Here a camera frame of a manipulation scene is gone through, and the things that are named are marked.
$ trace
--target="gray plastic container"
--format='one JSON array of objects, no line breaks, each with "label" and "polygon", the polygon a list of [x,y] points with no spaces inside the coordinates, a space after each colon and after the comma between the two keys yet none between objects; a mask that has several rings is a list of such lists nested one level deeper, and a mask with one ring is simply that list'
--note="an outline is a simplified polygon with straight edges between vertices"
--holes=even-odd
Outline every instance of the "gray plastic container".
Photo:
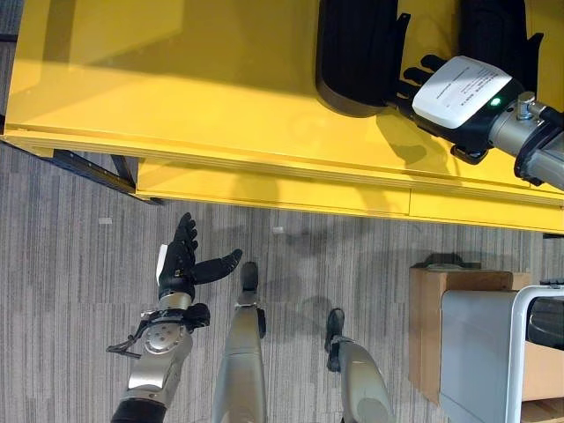
[{"label": "gray plastic container", "polygon": [[442,296],[439,401],[454,423],[520,422],[527,309],[539,297],[564,297],[564,289]]}]

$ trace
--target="cardboard box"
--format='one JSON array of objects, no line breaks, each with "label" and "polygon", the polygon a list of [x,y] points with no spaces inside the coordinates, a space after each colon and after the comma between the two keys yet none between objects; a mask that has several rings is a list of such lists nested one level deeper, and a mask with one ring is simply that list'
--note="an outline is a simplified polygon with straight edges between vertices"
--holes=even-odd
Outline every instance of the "cardboard box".
[{"label": "cardboard box", "polygon": [[523,403],[521,423],[564,423],[564,398]]},{"label": "cardboard box", "polygon": [[564,351],[525,342],[523,401],[564,397]]},{"label": "cardboard box", "polygon": [[[441,389],[441,301],[448,290],[519,290],[531,275],[506,271],[410,271],[409,380],[429,401],[439,404]],[[564,352],[526,343],[522,423],[564,423]]]},{"label": "cardboard box", "polygon": [[448,290],[510,289],[508,271],[410,270],[409,380],[439,404],[441,387],[441,299]]}]

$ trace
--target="yellow table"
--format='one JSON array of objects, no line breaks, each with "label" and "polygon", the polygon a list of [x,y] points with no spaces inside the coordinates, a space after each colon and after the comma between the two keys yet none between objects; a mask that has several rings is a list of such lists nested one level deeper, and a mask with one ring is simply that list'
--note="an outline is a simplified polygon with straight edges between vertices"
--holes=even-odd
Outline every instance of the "yellow table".
[{"label": "yellow table", "polygon": [[[404,0],[404,68],[456,51],[456,2]],[[545,33],[539,98],[564,108],[564,3],[529,4]],[[478,166],[389,110],[316,98],[316,0],[28,0],[4,139],[142,158],[137,195],[564,233],[564,194]]]}]

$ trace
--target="black glove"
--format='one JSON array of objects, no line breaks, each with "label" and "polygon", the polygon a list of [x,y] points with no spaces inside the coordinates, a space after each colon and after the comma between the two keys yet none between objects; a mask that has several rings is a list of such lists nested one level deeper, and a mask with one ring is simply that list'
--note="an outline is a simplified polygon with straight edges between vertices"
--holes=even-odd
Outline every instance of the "black glove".
[{"label": "black glove", "polygon": [[187,293],[194,300],[194,286],[207,284],[227,276],[241,260],[242,251],[196,264],[196,222],[186,213],[180,219],[174,239],[168,244],[167,255],[159,275],[159,298],[172,292]]}]

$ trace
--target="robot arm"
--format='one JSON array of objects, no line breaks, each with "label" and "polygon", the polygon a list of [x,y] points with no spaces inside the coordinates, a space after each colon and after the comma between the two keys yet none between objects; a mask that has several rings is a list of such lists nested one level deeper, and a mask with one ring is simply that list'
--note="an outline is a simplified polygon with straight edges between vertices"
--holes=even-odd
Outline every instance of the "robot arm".
[{"label": "robot arm", "polygon": [[389,102],[423,130],[454,145],[453,155],[472,165],[499,148],[516,158],[515,175],[534,185],[564,190],[564,118],[536,101],[516,79],[490,64],[433,55],[410,68]]},{"label": "robot arm", "polygon": [[[128,340],[107,348],[138,359],[112,423],[160,423],[171,405],[182,363],[192,349],[191,333],[210,324],[210,311],[204,304],[192,304],[194,286],[219,280],[231,273],[242,251],[196,264],[196,223],[185,214],[174,240],[160,249],[158,268],[159,306],[144,312],[137,332]],[[128,351],[143,338],[143,353]]]}]

